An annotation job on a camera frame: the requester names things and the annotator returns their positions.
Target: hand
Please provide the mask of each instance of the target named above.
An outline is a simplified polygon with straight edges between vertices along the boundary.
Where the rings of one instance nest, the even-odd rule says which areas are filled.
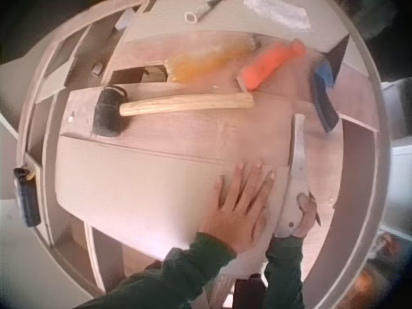
[[[297,196],[297,202],[303,212],[302,221],[292,234],[298,238],[305,238],[316,222],[317,205],[313,197],[307,197],[301,193]]]
[[[244,166],[236,167],[225,203],[221,206],[223,177],[215,183],[210,211],[199,231],[226,243],[236,253],[252,248],[266,225],[263,209],[272,190],[275,174],[267,174],[258,189],[262,166],[251,168],[246,185],[241,190]]]

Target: curved wooden frame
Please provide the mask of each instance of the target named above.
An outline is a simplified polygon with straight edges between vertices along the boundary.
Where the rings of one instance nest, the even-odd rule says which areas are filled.
[[[389,133],[384,101],[379,88],[380,78],[368,49],[359,33],[333,0],[327,0],[340,16],[357,45],[374,85],[380,131],[375,133],[349,121],[344,121],[344,173],[341,193],[330,232],[321,253],[304,284],[307,308],[331,308],[349,289],[366,260],[384,210],[389,179]],[[35,99],[46,69],[61,41],[87,25],[126,8],[149,4],[149,0],[104,1],[64,23],[56,31],[45,51],[30,84],[19,124],[17,164],[25,163],[26,145]],[[362,169],[362,178],[357,171]],[[46,246],[40,232],[36,234]],[[341,246],[337,254],[336,244]],[[98,295],[81,276],[64,266],[61,258],[52,254],[63,271],[90,294]]]

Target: tool handle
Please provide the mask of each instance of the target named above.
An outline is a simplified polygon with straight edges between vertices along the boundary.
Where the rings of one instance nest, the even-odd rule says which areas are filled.
[[[120,115],[135,116],[173,111],[252,107],[253,97],[250,93],[175,95],[122,104]]]

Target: wooden rib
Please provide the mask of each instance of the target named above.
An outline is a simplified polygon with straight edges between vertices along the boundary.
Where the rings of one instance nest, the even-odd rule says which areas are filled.
[[[44,199],[45,223],[50,235],[50,245],[55,245],[64,230],[70,223],[68,213],[59,205],[55,193],[55,164],[57,141],[64,108],[69,97],[69,91],[64,90],[54,96],[51,103],[50,114],[46,123],[44,143],[42,150],[43,177],[41,194]]]

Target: orange handle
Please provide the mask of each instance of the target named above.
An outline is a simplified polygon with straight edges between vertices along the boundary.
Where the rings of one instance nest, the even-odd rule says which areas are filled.
[[[289,45],[274,43],[242,69],[240,73],[242,83],[248,91],[253,91],[286,61],[305,53],[305,47],[299,40],[294,40]]]

